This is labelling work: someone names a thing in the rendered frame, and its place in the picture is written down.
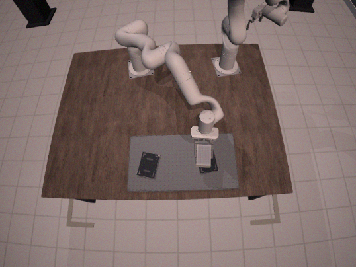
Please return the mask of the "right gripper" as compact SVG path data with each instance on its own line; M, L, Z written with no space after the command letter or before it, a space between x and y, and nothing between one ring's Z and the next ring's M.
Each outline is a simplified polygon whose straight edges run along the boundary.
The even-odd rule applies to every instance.
M199 143L199 141L203 141L203 139L205 139L205 141L209 141L209 144L212 144L212 152L211 152L211 159L213 159L213 141L210 140L217 140L218 139L218 128L217 127L213 127L212 131L208 134L202 134L199 132L198 126L193 126L191 128L191 138L192 139L198 139L195 140L195 157L197 158L197 143Z

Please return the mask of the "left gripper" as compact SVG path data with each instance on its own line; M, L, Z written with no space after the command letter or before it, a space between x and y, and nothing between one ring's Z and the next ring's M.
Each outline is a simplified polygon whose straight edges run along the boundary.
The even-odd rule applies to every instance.
M266 2L264 2L261 5L259 5L258 7L253 9L253 12L252 12L252 15L251 15L251 17L253 17L253 18L252 18L252 20L250 19L249 22L248 22L248 25L246 27L247 31L249 29L249 24L253 23L255 21L255 19L257 19L258 17L259 17L259 22L261 22L261 20L263 18L262 11L263 11L263 9L264 9L264 7L266 5L267 5Z

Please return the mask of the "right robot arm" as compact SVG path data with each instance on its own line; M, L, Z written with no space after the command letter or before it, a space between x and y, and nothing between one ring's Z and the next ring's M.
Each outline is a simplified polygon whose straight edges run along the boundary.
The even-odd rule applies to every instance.
M181 57L178 43L170 41L156 48L155 41L148 36L147 24L141 19L119 28L115 32L115 39L121 46L127 47L131 74L143 76L166 64L189 105L203 102L210 105L211 110L203 110L199 114L200 133L209 134L213 125L224 117L218 101L199 91L185 60Z

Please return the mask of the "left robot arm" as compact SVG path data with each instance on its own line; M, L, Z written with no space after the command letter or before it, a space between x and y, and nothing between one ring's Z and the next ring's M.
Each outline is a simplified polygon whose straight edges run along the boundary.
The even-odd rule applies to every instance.
M289 10L289 0L265 0L265 2L267 5L262 15L279 26L284 25L288 18L286 13ZM277 3L277 7L273 7ZM228 0L228 16L222 21L221 57L215 61L214 66L218 72L225 75L231 75L237 71L238 48L247 36L244 4L245 0Z

